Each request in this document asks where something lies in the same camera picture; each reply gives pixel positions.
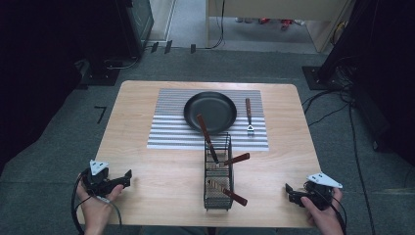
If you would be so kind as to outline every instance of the wooden utensil handle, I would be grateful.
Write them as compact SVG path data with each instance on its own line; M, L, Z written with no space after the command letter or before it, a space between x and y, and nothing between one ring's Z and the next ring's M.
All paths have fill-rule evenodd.
M205 125L204 118L201 114L196 116L199 122L199 126L201 127L202 132L204 133L205 140L207 141L208 148L210 149L211 157L213 158L214 162L218 165L219 159L217 158L217 154L214 151L213 145L211 144L210 137L208 136L207 126Z
M223 194L227 195L229 198L235 200L237 203L241 204L242 206L246 206L248 203L248 200L245 198L239 196L238 194L231 192L228 189L222 188Z
M252 115L251 115L251 100L250 98L245 99L245 104L247 106L247 117L248 117L248 122L251 124L252 121Z
M231 160L227 160L224 162L224 165L230 165L230 164L235 164L244 160L248 160L251 157L250 153L245 153L243 155L240 155L236 158L233 158Z
M209 137L209 135L208 135L208 129L207 129L207 126L205 125L204 118L203 118L203 117L202 117L202 115L200 115L200 114L198 114L198 115L196 116L196 118L198 119L199 126L201 127L202 133L203 133L203 134L204 134L204 136L205 136L205 140L207 141L207 143L208 143L208 144L210 144L210 143L211 143L211 142L210 142L210 137Z

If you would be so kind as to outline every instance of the cable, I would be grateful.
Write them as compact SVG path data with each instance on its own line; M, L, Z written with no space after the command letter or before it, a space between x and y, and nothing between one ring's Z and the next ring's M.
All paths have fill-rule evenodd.
M218 47L222 42L223 42L223 44L225 44L225 40L223 39L223 16L224 16L224 13L225 13L225 0L223 0L223 2L222 2L222 17L221 17L221 20L220 20L220 25L219 25L219 21L217 20L217 17L216 17L217 26L220 28L220 37L219 37L219 39L217 40L217 42L214 46L206 47L205 49L214 49L214 48Z
M75 182L75 185L74 185L73 191L72 191L71 201L70 201L70 214L72 215L73 223L75 224L76 230L78 230L79 235L83 235L84 231L83 231L82 227L80 226L79 220L77 218L76 209L74 207L74 204L75 204L77 185L79 184L79 181L82 179L82 177L83 177L83 172L81 174L79 174L79 176L76 179L76 182Z
M92 196L89 196L87 199L83 200L82 202L80 202L76 207L75 210L77 211L77 209L79 208L79 206L81 206L83 203L85 203L86 201L88 201L90 198L92 198Z
M338 202L338 204L340 205L340 207L342 207L343 213L345 214L345 226L347 226L347 213L346 213L346 209L345 209L345 207L343 207L343 205L339 202L339 200L335 199L334 197L333 197L333 199L334 199L336 202Z
M315 123L317 123L317 122L320 122L322 119L324 119L324 118L326 118L326 117L328 117L328 116L330 116L330 115L332 115L332 114L334 114L334 113L336 113L336 112L341 111L341 110L342 110L342 109L344 109L347 105L349 105L349 104L345 104L343 107L339 108L338 110L332 111L332 112L331 112L331 113L329 113L328 115L323 116L321 119L319 119L319 120L317 120L317 121L315 121L315 122L312 122L311 124L309 124L309 125L308 125L308 127L312 126L313 124L315 124Z
M363 175L362 175L362 171L361 171L361 168L360 168L360 161L359 161L359 157L357 156L356 131L354 129L353 117L351 115L351 105L348 107L348 116L350 118L351 133L352 133L352 136L353 136L354 157L356 159L357 171L359 173L360 182L362 184L363 195L364 195L364 199L365 199L365 202L366 202L367 212L369 213L370 226L372 228L372 235L376 235L375 225L373 223L372 211L371 211L370 206L369 206L369 199L367 197L366 186L364 184Z
M336 68L336 73L339 76L339 81L344 84L343 87L351 86L353 84L353 81L350 79L352 77L350 67L338 66Z
M341 91L340 91L340 98L342 99L342 101L343 102L345 102L345 103L348 103L348 104L352 104L352 102L353 102L353 99L351 98L351 95L350 95L350 90L349 90L349 88L351 88L352 87L352 84L350 84L350 85L346 85Z
M138 62L138 60L139 60L139 57L136 57L134 62L131 63L130 65L126 66L126 67L107 67L107 70L125 70L125 69L129 69L132 66L134 66Z
M305 108L305 110L304 110L304 114L306 114L306 113L307 113L308 109L309 109L309 108L310 108L310 106L311 106L311 103L312 103L315 99L317 99L317 98L319 98L319 97L321 97L321 96L323 96L323 95L333 93L333 92L336 92L336 91L335 91L335 90L326 90L326 91L322 91L322 92L318 93L317 95L314 95L314 96L312 96L312 97L310 97L310 98L306 99L306 100L302 103L302 105L304 105L307 101L309 101L309 103L308 103L308 105L307 105L307 108Z
M110 204L111 206L113 206L113 208L116 211L116 214L118 215L119 230L121 231L122 230L122 219L121 219L121 213L119 212L118 207L113 202L111 202L110 200L108 200L106 198L103 198L103 197L100 197L100 196L96 196L96 198L103 201L104 203L107 203L107 204Z

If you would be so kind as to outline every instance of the floor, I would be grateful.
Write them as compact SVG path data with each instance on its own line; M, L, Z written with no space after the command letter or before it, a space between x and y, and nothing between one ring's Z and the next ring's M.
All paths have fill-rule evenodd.
M149 43L165 45L172 40L172 47L206 48L206 0L151 0L155 25ZM210 18L209 46L215 45L221 35L222 18ZM322 54L329 54L328 45ZM237 23L234 18L223 19L223 41L216 50L283 52L316 54L305 25L293 23L288 30L281 30L279 20L259 24Z

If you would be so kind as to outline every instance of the handheld controller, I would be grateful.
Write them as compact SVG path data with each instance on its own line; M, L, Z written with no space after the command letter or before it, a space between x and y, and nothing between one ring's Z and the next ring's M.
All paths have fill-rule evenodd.
M343 188L341 183L330 178L323 172L309 175L308 181L304 183L306 192L297 192L286 183L286 192L291 203L295 203L300 207L304 207L301 197L307 197L321 211L332 205L333 188Z
M332 204L333 187L307 181L304 183L304 189L306 193L294 191L290 185L286 184L286 192L288 193L290 203L295 203L303 208L304 204L301 201L301 197L307 197L321 211L327 209Z
M85 175L82 177L82 182L89 196L105 197L118 184L122 184L126 188L130 186L130 179L132 177L131 170L129 170L123 177L110 180L108 178L109 169L107 167L96 175L92 174L90 168L86 168L84 172Z

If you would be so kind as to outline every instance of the gray carpet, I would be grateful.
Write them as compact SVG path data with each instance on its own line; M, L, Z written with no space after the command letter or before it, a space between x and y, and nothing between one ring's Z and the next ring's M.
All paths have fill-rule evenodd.
M164 54L159 48L153 54L146 51L139 64L122 70L114 87L74 90L41 138L6 165L0 180L1 234L76 233L69 213L71 189L77 174L95 158L123 81L292 83L305 101L317 92L308 89L301 66L320 66L325 58L324 55L223 50L198 50L191 54L189 48L173 48ZM336 94L319 98L306 114L308 123L343 104ZM102 110L95 106L108 107L100 123L97 121ZM415 172L394 153L374 152L371 135L359 111L352 109L351 114L376 234L411 234L415 230L414 194L408 190L386 189L413 188ZM348 234L371 234L353 153L348 109L311 125L310 132L322 170L345 186L343 204ZM137 231L138 227L125 226L123 234L137 234ZM109 226L107 234L114 233L116 226ZM283 228L279 234L318 234L318 231Z

